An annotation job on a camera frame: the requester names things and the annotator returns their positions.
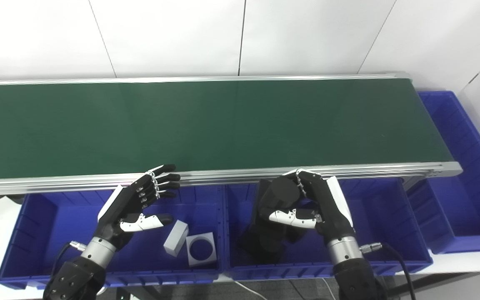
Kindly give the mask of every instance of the black cable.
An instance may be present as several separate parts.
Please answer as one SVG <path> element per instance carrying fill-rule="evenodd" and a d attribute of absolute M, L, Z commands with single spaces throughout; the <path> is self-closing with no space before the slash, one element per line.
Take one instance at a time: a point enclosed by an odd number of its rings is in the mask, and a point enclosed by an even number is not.
<path fill-rule="evenodd" d="M 407 284 L 408 284 L 408 292 L 410 293 L 410 298 L 412 300 L 416 300 L 416 295 L 414 294 L 414 285 L 412 285 L 412 280 L 410 279 L 410 273 L 408 273 L 408 269 L 405 265 L 405 262 L 403 261 L 403 258 L 401 257 L 401 255 L 396 251 L 396 249 L 392 248 L 392 246 L 390 246 L 389 244 L 387 243 L 381 243 L 383 249 L 386 249 L 388 250 L 390 253 L 392 253 L 392 255 L 395 256 L 395 258 L 397 258 L 397 260 L 400 262 L 401 264 L 401 268 L 403 269 L 403 273 L 405 273 L 405 277 L 407 279 Z"/>
<path fill-rule="evenodd" d="M 299 297 L 301 297 L 301 299 L 305 300 L 305 297 L 303 297 L 303 295 L 299 292 L 298 288 L 295 287 L 295 284 L 290 280 L 288 279 L 288 281 L 290 281 L 290 284 L 292 285 L 292 287 L 295 289 L 296 293 L 299 295 Z"/>
<path fill-rule="evenodd" d="M 55 261 L 53 262 L 53 268 L 51 269 L 51 279 L 53 278 L 53 276 L 55 276 L 55 273 L 57 273 L 57 265 L 59 264 L 59 260 L 64 255 L 66 250 L 68 250 L 68 248 L 70 248 L 69 242 L 64 244 L 64 246 L 60 249 L 59 253 L 55 257 Z"/>

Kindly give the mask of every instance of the floor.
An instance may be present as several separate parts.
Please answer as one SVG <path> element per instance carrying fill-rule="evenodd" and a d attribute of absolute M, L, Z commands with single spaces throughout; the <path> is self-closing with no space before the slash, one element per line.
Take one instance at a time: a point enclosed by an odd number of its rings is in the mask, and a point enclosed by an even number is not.
<path fill-rule="evenodd" d="M 381 282 L 392 281 L 391 278 L 386 277 L 380 280 Z M 326 278 L 326 281 L 335 298 L 320 278 L 242 281 L 241 283 L 260 293 L 267 300 L 338 300 L 338 285 L 335 279 Z M 234 282 L 209 285 L 163 285 L 156 288 L 162 295 L 160 300 L 263 300 Z M 114 299 L 116 299 L 115 289 L 107 290 L 97 298 L 97 300 Z"/>

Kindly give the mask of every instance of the silver cylinder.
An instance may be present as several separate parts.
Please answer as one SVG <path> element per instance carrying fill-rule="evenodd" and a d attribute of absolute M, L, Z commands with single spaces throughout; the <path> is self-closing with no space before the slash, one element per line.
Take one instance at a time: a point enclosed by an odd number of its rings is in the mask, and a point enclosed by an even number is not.
<path fill-rule="evenodd" d="M 331 262 L 336 265 L 345 260 L 363 258 L 362 252 L 354 237 L 343 237 L 341 240 L 332 240 L 327 244 Z"/>
<path fill-rule="evenodd" d="M 80 256 L 99 264 L 102 268 L 107 268 L 115 252 L 116 247 L 114 245 L 104 239 L 94 237 Z"/>

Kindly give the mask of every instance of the blue storage bin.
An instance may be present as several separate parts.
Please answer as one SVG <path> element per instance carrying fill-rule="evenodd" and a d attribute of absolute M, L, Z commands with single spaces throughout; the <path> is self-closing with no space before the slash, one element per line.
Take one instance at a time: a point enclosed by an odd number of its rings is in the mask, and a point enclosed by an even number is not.
<path fill-rule="evenodd" d="M 360 245 L 389 243 L 400 252 L 411 272 L 432 264 L 399 179 L 349 179 L 340 180 L 340 184 Z M 237 246 L 239 236 L 250 222 L 257 185 L 230 185 L 225 189 L 229 229 L 225 256 L 229 258 L 229 276 L 235 280 L 332 276 L 328 251 L 323 238 L 315 230 L 309 230 L 295 244 L 285 242 L 286 250 L 280 263 L 257 265 L 247 252 Z M 402 271 L 400 264 L 384 251 L 368 254 L 366 258 L 377 275 L 393 275 Z"/>
<path fill-rule="evenodd" d="M 55 256 L 72 240 L 88 243 L 97 215 L 111 190 L 31 194 L 25 198 L 0 269 L 0 283 L 23 289 L 44 288 Z M 175 199 L 159 199 L 145 213 L 172 213 L 188 224 L 189 235 L 212 232 L 218 262 L 189 268 L 186 245 L 178 257 L 163 244 L 173 224 L 135 233 L 107 268 L 108 287 L 172 283 L 211 283 L 224 269 L 223 186 L 183 187 Z M 65 260 L 80 255 L 68 249 Z"/>
<path fill-rule="evenodd" d="M 412 209 L 433 253 L 480 251 L 480 135 L 453 92 L 419 95 L 464 171 L 410 190 Z"/>

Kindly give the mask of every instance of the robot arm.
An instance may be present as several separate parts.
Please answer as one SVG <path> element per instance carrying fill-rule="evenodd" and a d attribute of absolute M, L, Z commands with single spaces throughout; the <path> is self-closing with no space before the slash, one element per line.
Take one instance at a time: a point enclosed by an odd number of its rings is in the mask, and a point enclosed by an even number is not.
<path fill-rule="evenodd" d="M 318 209 L 294 209 L 301 198 L 311 199 Z M 316 228 L 323 236 L 341 298 L 379 298 L 379 284 L 358 246 L 349 208 L 336 177 L 325 180 L 309 171 L 292 171 L 274 179 L 258 203 L 261 218 Z"/>
<path fill-rule="evenodd" d="M 180 176 L 168 174 L 175 165 L 162 165 L 144 173 L 130 186 L 118 186 L 97 216 L 93 238 L 79 257 L 65 262 L 44 291 L 47 300 L 93 300 L 105 283 L 105 269 L 114 253 L 138 231 L 173 222 L 168 214 L 145 215 L 143 209 L 159 198 L 173 198 Z"/>

